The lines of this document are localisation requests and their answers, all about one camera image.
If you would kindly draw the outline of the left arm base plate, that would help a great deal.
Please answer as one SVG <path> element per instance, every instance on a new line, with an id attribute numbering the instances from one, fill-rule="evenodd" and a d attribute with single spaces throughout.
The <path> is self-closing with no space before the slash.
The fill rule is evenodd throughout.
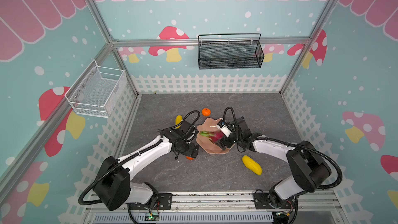
<path id="1" fill-rule="evenodd" d="M 131 210 L 171 210 L 173 194 L 155 194 L 147 203 L 128 203 Z"/>

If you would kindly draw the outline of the aluminium front rail frame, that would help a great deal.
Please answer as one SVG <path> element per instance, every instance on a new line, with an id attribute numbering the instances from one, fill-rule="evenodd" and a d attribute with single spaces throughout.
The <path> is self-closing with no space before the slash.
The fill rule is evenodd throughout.
<path id="1" fill-rule="evenodd" d="M 331 190 L 290 198 L 273 208 L 267 192 L 174 191 L 157 204 L 124 204 L 115 211 L 103 205 L 86 207 L 83 224 L 347 224 L 343 207 Z"/>

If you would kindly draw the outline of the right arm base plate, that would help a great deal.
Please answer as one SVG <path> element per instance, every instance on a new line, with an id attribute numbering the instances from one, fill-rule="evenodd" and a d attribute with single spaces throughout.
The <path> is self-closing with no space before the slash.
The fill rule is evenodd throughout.
<path id="1" fill-rule="evenodd" d="M 296 200 L 293 200 L 293 197 L 290 197 L 287 200 L 281 200 L 275 194 L 261 191 L 253 193 L 253 198 L 256 209 L 271 209 L 275 211 L 278 209 L 293 210 L 297 203 Z"/>

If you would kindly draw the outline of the small orange tangerine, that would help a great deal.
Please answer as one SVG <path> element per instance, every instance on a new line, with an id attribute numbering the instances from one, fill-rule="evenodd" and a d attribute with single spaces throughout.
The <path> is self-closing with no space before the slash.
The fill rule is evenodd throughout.
<path id="1" fill-rule="evenodd" d="M 205 117 L 209 117 L 211 114 L 211 110 L 209 108 L 202 109 L 202 115 Z"/>

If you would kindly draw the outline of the black mesh wall basket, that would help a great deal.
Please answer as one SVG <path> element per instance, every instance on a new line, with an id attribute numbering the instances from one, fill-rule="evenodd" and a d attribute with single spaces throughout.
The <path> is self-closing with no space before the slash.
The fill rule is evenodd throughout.
<path id="1" fill-rule="evenodd" d="M 210 69 L 261 68 L 265 57 L 261 34 L 202 34 L 198 36 L 198 67 Z"/>

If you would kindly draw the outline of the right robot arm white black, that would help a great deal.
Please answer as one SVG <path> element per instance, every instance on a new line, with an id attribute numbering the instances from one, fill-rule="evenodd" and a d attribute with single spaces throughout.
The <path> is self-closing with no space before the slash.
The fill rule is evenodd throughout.
<path id="1" fill-rule="evenodd" d="M 243 150 L 264 153 L 289 165 L 291 176 L 272 186 L 264 196 L 263 202 L 271 208 L 282 208 L 288 200 L 317 189 L 332 189 L 343 180 L 339 165 L 308 141 L 296 144 L 252 133 L 243 118 L 232 123 L 219 120 L 216 128 L 224 134 L 220 148 L 236 144 Z"/>

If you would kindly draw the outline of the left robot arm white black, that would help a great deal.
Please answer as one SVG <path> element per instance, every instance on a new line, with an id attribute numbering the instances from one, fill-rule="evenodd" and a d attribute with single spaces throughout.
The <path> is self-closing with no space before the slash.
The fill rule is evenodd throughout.
<path id="1" fill-rule="evenodd" d="M 81 193 L 78 203 L 82 206 L 104 204 L 114 211 L 124 204 L 153 208 L 159 200 L 159 192 L 150 183 L 134 183 L 133 178 L 158 158 L 172 152 L 196 158 L 199 145 L 193 142 L 199 131 L 190 123 L 182 123 L 158 131 L 147 145 L 120 158 L 106 158 L 95 180 Z"/>

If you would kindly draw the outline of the pink wavy fruit bowl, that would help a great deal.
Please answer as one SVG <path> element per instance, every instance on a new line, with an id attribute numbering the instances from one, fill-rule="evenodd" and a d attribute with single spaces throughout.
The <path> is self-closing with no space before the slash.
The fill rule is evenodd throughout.
<path id="1" fill-rule="evenodd" d="M 221 118 L 219 118 L 219 119 L 207 118 L 203 124 L 201 124 L 197 127 L 197 130 L 199 131 L 199 133 L 201 131 L 211 131 L 211 132 L 220 131 L 216 127 L 216 125 L 220 119 Z M 213 155 L 226 154 L 230 151 L 230 149 L 232 147 L 235 146 L 235 144 L 234 144 L 231 148 L 227 148 L 226 150 L 223 150 L 217 145 L 217 142 L 213 143 L 208 138 L 199 135 L 199 133 L 197 135 L 197 143 L 209 154 L 213 154 Z"/>

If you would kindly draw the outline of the pink dragon fruit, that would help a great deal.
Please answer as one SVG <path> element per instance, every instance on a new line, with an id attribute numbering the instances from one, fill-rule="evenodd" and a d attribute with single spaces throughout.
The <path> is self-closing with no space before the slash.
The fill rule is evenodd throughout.
<path id="1" fill-rule="evenodd" d="M 201 131 L 199 135 L 208 138 L 213 143 L 220 141 L 224 137 L 224 134 L 221 131 Z"/>

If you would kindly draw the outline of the yellow fake fruit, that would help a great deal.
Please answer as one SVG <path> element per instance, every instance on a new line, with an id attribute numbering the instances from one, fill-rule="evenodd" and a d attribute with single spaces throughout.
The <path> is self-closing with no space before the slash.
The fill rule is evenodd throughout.
<path id="1" fill-rule="evenodd" d="M 179 128 L 180 127 L 180 123 L 183 121 L 183 117 L 182 115 L 178 115 L 175 119 L 175 128 Z"/>
<path id="2" fill-rule="evenodd" d="M 256 175 L 262 175 L 262 167 L 249 156 L 243 156 L 242 162 L 246 168 L 254 172 Z"/>

